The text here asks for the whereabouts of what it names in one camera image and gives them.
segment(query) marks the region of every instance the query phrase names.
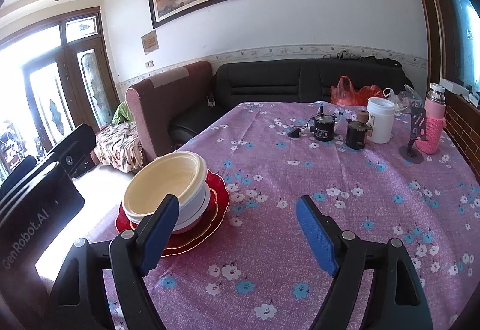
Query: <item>brown cap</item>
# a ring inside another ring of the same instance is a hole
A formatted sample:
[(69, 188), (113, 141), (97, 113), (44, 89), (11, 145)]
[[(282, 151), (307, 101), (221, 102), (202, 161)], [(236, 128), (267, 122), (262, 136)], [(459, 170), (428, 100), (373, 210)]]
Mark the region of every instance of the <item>brown cap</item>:
[(360, 110), (357, 113), (357, 120), (361, 123), (366, 123), (368, 122), (368, 118), (370, 117), (370, 114), (366, 110)]

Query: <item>blue gripper pad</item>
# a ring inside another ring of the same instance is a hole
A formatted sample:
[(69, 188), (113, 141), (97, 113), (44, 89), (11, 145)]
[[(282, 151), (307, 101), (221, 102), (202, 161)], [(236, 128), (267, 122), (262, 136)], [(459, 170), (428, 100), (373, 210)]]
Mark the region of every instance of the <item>blue gripper pad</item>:
[[(173, 195), (167, 195), (145, 226), (144, 231), (147, 230), (148, 236), (143, 243), (143, 260), (139, 267), (143, 277), (150, 270), (157, 267), (170, 234), (177, 223), (179, 211), (180, 204), (178, 199)], [(155, 222), (154, 218), (157, 212), (160, 212), (160, 216), (157, 222)]]
[(303, 198), (298, 199), (296, 211), (298, 222), (318, 265), (333, 277), (337, 272), (338, 264), (335, 260), (332, 241)]

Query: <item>brown sofa armrest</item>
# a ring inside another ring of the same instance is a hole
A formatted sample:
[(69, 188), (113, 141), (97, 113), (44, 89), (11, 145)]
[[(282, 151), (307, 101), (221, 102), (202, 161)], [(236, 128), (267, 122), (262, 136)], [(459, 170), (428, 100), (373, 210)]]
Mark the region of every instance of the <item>brown sofa armrest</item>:
[(155, 74), (127, 90), (146, 163), (173, 151), (171, 119), (206, 99), (211, 79), (210, 63), (201, 61)]

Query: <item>white floor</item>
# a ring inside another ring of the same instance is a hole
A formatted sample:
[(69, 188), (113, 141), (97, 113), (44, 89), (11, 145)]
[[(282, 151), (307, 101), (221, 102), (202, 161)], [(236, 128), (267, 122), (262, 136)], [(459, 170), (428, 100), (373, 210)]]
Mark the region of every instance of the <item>white floor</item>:
[(38, 274), (57, 278), (62, 263), (74, 241), (85, 236), (113, 207), (122, 202), (133, 178), (111, 166), (99, 165), (73, 182), (85, 199), (82, 210), (71, 220), (37, 262)]

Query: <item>bowl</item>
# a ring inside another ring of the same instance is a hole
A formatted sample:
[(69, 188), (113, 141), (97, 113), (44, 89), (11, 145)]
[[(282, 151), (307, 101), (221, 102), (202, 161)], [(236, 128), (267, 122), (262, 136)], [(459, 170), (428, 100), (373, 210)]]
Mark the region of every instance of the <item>bowl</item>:
[(167, 194), (172, 194), (180, 204), (174, 231), (193, 227), (210, 199), (206, 175), (206, 162), (198, 154), (176, 151), (159, 157), (131, 180), (122, 201), (125, 215), (138, 224), (155, 212)]

